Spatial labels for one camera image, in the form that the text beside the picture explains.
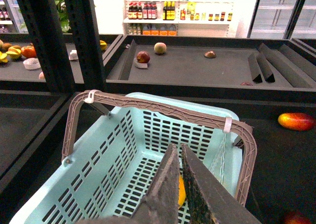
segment glass door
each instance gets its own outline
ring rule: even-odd
[[[250,38],[283,39],[297,0],[260,0]]]

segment apple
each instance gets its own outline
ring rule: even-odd
[[[285,214],[283,224],[312,224],[312,222],[300,212],[292,211]]]
[[[149,53],[146,51],[140,51],[136,56],[137,62],[148,63],[150,60]]]

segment yellow fruit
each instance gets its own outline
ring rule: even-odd
[[[7,62],[8,62],[8,59],[6,59],[6,57],[7,57],[7,54],[6,54],[6,53],[0,52],[0,62],[7,63]]]
[[[10,48],[8,49],[8,52],[14,52],[14,53],[16,53],[16,54],[21,54],[21,50],[18,49],[18,48],[14,48],[14,47],[10,47]]]
[[[100,46],[101,46],[102,51],[105,51],[108,47],[107,43],[104,42],[103,40],[100,40]]]
[[[184,189],[184,181],[182,176],[179,176],[179,199],[178,199],[178,209],[182,207],[184,201],[186,200],[186,191]]]
[[[22,48],[20,45],[13,45],[12,47],[16,48],[16,49],[19,49],[19,50],[21,50],[21,48]]]
[[[19,50],[19,51],[20,52],[8,51],[8,52],[6,52],[6,54],[9,55],[12,59],[19,59],[20,57],[22,57],[21,50]]]

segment mango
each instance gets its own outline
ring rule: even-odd
[[[305,113],[284,113],[277,121],[284,128],[295,131],[308,131],[316,125],[316,120]]]

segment gray basket handle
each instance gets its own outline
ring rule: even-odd
[[[227,119],[223,117],[199,113],[196,111],[154,101],[103,93],[101,91],[95,91],[91,98],[91,96],[89,97],[89,91],[85,91],[78,94],[72,100],[69,107],[62,151],[62,161],[73,152],[80,108],[84,104],[84,100],[87,98],[88,100],[92,99],[90,102],[93,102],[95,105],[100,105],[100,103],[102,103],[124,108],[134,107],[138,109],[146,109],[152,112],[159,112],[167,116],[174,116],[183,121],[209,128],[224,130],[226,125],[227,129]],[[237,120],[231,120],[231,122],[232,125],[230,131],[239,135],[244,143],[242,166],[238,178],[235,199],[240,204],[245,206],[255,159],[257,156],[257,145],[255,139],[252,136],[252,128],[249,125]]]

